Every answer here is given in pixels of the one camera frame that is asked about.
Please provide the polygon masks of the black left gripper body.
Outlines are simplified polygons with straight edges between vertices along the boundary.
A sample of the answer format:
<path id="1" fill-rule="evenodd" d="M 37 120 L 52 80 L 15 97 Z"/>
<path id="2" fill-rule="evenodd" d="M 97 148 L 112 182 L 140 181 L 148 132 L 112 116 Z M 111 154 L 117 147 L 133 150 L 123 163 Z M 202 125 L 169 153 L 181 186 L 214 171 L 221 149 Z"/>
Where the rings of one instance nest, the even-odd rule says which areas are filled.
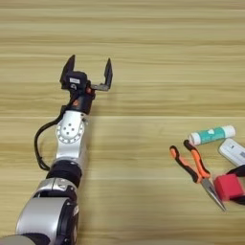
<path id="1" fill-rule="evenodd" d="M 94 85 L 88 82 L 81 87 L 72 84 L 68 87 L 70 100 L 67 105 L 61 107 L 61 113 L 67 110 L 73 110 L 88 115 L 91 110 L 92 102 L 96 97 L 96 90 L 108 91 L 109 86 L 106 84 Z"/>

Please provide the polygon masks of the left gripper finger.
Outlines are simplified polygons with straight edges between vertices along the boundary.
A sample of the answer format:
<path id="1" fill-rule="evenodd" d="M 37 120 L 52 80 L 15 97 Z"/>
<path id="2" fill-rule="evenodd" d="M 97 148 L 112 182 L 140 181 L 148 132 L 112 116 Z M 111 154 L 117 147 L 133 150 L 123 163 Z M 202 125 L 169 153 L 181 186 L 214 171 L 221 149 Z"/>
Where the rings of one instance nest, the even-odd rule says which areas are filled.
<path id="1" fill-rule="evenodd" d="M 60 77 L 60 83 L 63 84 L 65 82 L 65 76 L 69 71 L 73 71 L 74 70 L 74 66 L 75 66 L 75 55 L 72 55 L 68 58 L 66 64 L 63 67 L 62 73 L 61 73 L 61 77 Z"/>
<path id="2" fill-rule="evenodd" d="M 104 77 L 105 77 L 104 86 L 106 89 L 109 89 L 111 87 L 111 82 L 113 77 L 111 59 L 107 60 L 105 70 L 104 70 Z"/>

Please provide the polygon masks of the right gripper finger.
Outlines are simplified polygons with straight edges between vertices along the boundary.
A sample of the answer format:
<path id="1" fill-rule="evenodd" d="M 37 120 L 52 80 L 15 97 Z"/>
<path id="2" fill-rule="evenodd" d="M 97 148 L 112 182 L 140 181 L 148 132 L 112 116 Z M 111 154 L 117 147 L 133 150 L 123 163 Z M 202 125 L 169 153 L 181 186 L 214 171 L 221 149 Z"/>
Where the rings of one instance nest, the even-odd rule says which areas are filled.
<path id="1" fill-rule="evenodd" d="M 233 201 L 236 204 L 245 206 L 245 195 L 237 196 L 237 197 L 233 198 Z"/>
<path id="2" fill-rule="evenodd" d="M 229 174 L 235 174 L 236 176 L 245 176 L 245 165 L 231 169 L 229 171 Z"/>

